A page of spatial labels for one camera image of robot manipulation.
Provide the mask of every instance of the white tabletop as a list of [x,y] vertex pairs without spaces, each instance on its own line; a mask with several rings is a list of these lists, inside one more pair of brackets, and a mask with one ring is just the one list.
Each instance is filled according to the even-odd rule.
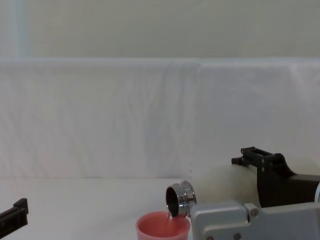
[[134,240],[139,216],[166,209],[179,179],[2,179],[2,211],[28,199],[28,225],[6,240]]

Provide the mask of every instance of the pink cup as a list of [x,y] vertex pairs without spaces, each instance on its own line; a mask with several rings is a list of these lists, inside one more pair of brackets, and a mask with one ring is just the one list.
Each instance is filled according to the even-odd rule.
[[143,215],[135,225],[138,240],[188,240],[190,223],[185,217],[169,217],[166,211]]

